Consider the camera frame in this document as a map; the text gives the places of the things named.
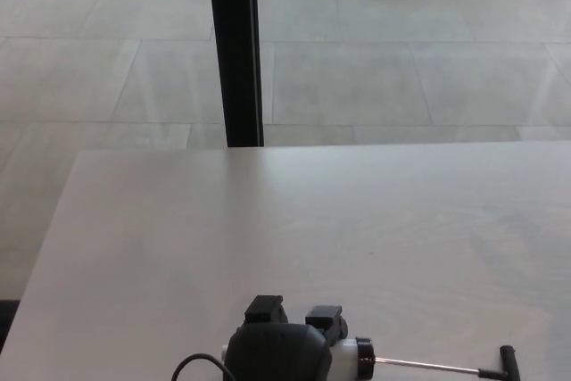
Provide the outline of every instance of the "black metal pole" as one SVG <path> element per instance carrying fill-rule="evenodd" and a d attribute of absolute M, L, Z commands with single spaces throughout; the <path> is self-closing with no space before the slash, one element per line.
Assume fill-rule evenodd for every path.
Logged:
<path fill-rule="evenodd" d="M 258 0 L 212 0 L 228 147 L 264 146 Z"/>

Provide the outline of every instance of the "white table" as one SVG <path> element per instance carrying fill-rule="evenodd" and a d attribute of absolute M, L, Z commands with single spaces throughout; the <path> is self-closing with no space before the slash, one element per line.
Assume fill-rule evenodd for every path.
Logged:
<path fill-rule="evenodd" d="M 342 304 L 377 355 L 493 368 L 512 344 L 524 381 L 568 380 L 570 237 L 567 143 L 83 153 L 0 379 L 168 380 L 282 294 L 292 321 Z"/>

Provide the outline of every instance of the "floor tile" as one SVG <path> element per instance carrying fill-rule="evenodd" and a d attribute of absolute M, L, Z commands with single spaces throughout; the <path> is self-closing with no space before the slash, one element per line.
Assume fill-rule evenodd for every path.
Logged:
<path fill-rule="evenodd" d="M 343 40 L 473 40 L 454 0 L 339 0 Z"/>
<path fill-rule="evenodd" d="M 262 106 L 271 121 L 274 46 L 261 45 Z M 214 42 L 144 41 L 113 120 L 222 123 L 222 95 Z"/>
<path fill-rule="evenodd" d="M 571 124 L 571 87 L 543 46 L 415 44 L 436 125 Z"/>
<path fill-rule="evenodd" d="M 352 128 L 339 125 L 266 125 L 265 146 L 353 145 Z"/>
<path fill-rule="evenodd" d="M 0 0 L 0 36 L 75 37 L 95 0 Z"/>
<path fill-rule="evenodd" d="M 516 127 L 355 127 L 357 145 L 421 143 L 513 142 Z"/>
<path fill-rule="evenodd" d="M 9 39 L 0 120 L 109 120 L 137 41 Z"/>
<path fill-rule="evenodd" d="M 0 249 L 36 250 L 80 149 L 184 148 L 189 125 L 30 124 L 0 173 Z"/>
<path fill-rule="evenodd" d="M 406 45 L 277 44 L 275 67 L 274 123 L 430 123 Z"/>
<path fill-rule="evenodd" d="M 260 39 L 340 40 L 336 0 L 258 0 Z"/>
<path fill-rule="evenodd" d="M 24 125 L 22 124 L 0 122 L 0 171 L 8 161 L 8 157 L 18 143 L 23 130 Z"/>
<path fill-rule="evenodd" d="M 0 300 L 20 300 L 24 295 L 36 258 L 36 251 L 0 252 Z"/>
<path fill-rule="evenodd" d="M 550 44 L 545 47 L 563 73 L 563 77 L 571 83 L 571 44 Z"/>
<path fill-rule="evenodd" d="M 558 42 L 571 38 L 570 0 L 458 0 L 477 41 Z"/>
<path fill-rule="evenodd" d="M 522 140 L 571 140 L 571 127 L 517 127 Z"/>
<path fill-rule="evenodd" d="M 211 27 L 211 0 L 98 0 L 83 34 L 208 40 Z"/>
<path fill-rule="evenodd" d="M 224 124 L 193 124 L 188 136 L 189 149 L 226 149 Z"/>

